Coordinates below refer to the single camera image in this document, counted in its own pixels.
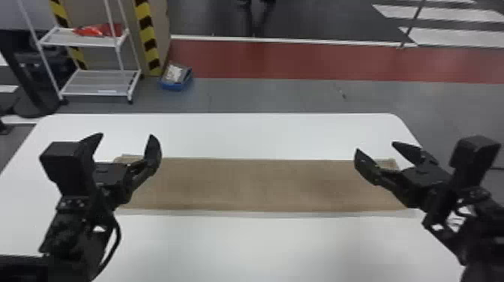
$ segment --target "shelf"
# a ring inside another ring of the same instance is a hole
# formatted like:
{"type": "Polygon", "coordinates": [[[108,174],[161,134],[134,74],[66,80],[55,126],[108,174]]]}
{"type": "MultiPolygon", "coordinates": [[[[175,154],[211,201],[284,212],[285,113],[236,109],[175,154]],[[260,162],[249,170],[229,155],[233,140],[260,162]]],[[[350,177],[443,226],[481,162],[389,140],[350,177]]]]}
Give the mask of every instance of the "shelf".
{"type": "Polygon", "coordinates": [[[127,96],[135,88],[140,70],[77,70],[61,89],[63,96],[127,96]]]}
{"type": "Polygon", "coordinates": [[[73,28],[52,28],[46,35],[39,40],[41,45],[45,46],[72,46],[72,47],[115,47],[114,41],[120,47],[126,37],[130,34],[129,29],[122,32],[121,37],[92,37],[80,36],[72,32],[73,28]]]}

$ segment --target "gray floor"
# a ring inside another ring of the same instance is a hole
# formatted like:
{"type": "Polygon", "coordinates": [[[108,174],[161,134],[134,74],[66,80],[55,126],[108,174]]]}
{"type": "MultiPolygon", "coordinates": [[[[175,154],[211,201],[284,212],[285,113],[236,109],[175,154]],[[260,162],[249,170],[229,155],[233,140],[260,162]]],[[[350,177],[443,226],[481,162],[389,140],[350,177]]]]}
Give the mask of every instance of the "gray floor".
{"type": "MultiPolygon", "coordinates": [[[[504,143],[503,92],[504,85],[464,83],[195,79],[184,92],[172,93],[146,79],[138,85],[134,105],[122,98],[74,98],[59,112],[394,113],[446,167],[461,137],[482,134],[504,143]]],[[[502,155],[496,165],[504,166],[502,155]]],[[[504,172],[494,171],[484,185],[504,203],[501,183],[504,172]]]]}
{"type": "Polygon", "coordinates": [[[16,126],[9,135],[0,135],[0,172],[14,156],[32,128],[31,125],[20,125],[16,126]]]}

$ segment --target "white metal shelf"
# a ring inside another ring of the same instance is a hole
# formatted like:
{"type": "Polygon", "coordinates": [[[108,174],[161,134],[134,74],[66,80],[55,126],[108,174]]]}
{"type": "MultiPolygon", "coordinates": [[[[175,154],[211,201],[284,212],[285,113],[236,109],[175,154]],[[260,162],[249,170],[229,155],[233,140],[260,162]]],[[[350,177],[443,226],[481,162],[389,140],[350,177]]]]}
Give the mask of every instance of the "white metal shelf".
{"type": "Polygon", "coordinates": [[[140,73],[140,70],[77,70],[61,89],[60,94],[127,97],[135,89],[140,73]]]}
{"type": "Polygon", "coordinates": [[[81,36],[75,34],[72,28],[60,28],[55,26],[46,35],[44,35],[39,43],[45,46],[72,46],[72,47],[120,47],[126,37],[130,34],[130,30],[126,28],[120,37],[94,37],[81,36]]]}
{"type": "MultiPolygon", "coordinates": [[[[114,21],[109,1],[110,0],[103,0],[103,6],[105,7],[108,24],[113,27],[114,21]]],[[[78,34],[74,34],[72,28],[60,27],[56,18],[54,18],[55,27],[38,40],[35,28],[28,13],[26,12],[23,0],[17,0],[21,14],[25,18],[25,21],[30,29],[31,37],[36,42],[38,52],[40,53],[40,57],[46,67],[47,73],[49,74],[52,86],[56,90],[56,93],[58,93],[58,98],[61,102],[65,100],[65,96],[88,95],[125,96],[128,103],[133,103],[133,90],[135,89],[135,86],[141,76],[140,62],[138,60],[133,37],[130,34],[125,9],[122,7],[123,1],[116,1],[121,14],[122,24],[124,25],[124,30],[122,31],[121,36],[116,36],[117,34],[114,28],[110,29],[112,36],[109,37],[80,36],[78,34]],[[125,42],[126,38],[130,41],[130,48],[136,62],[135,70],[125,70],[125,66],[122,61],[121,46],[125,42]],[[63,88],[60,88],[44,54],[43,46],[113,48],[115,55],[117,56],[119,70],[83,70],[80,69],[80,65],[77,60],[73,58],[73,62],[75,63],[77,70],[73,73],[63,88]]]]}

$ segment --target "red floor stripe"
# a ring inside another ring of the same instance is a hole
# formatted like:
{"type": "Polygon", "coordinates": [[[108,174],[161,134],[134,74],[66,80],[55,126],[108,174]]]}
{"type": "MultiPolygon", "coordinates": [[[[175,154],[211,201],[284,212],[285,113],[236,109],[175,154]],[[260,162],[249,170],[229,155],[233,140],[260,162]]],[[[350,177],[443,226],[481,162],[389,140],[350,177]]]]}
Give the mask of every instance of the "red floor stripe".
{"type": "Polygon", "coordinates": [[[504,50],[173,40],[202,78],[504,83],[504,50]]]}

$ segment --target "white crosswalk stripe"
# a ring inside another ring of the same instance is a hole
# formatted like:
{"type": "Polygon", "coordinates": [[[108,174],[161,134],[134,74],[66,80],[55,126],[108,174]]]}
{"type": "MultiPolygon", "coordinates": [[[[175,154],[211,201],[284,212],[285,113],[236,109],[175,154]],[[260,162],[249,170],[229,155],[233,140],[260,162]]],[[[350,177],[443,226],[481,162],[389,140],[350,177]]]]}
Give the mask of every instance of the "white crosswalk stripe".
{"type": "Polygon", "coordinates": [[[427,0],[427,2],[445,2],[445,3],[467,3],[474,4],[473,0],[427,0]]]}
{"type": "MultiPolygon", "coordinates": [[[[373,7],[387,18],[395,20],[411,19],[417,11],[418,1],[412,1],[415,4],[412,6],[374,4],[373,7]]],[[[472,1],[427,0],[427,2],[470,3],[472,1]]],[[[502,32],[482,30],[485,25],[501,25],[504,23],[504,15],[495,10],[477,9],[479,6],[475,2],[471,6],[474,6],[474,8],[424,7],[418,16],[418,23],[422,23],[422,27],[415,27],[409,37],[419,45],[504,48],[504,30],[502,32]],[[458,25],[462,24],[466,29],[471,30],[457,29],[458,25]]],[[[407,30],[404,26],[398,28],[402,32],[407,30]]]]}
{"type": "MultiPolygon", "coordinates": [[[[390,5],[373,5],[383,16],[394,18],[412,18],[417,7],[403,7],[390,5]]],[[[426,20],[460,20],[468,22],[504,23],[504,16],[493,10],[476,9],[446,9],[438,7],[424,7],[418,16],[426,20]]]]}

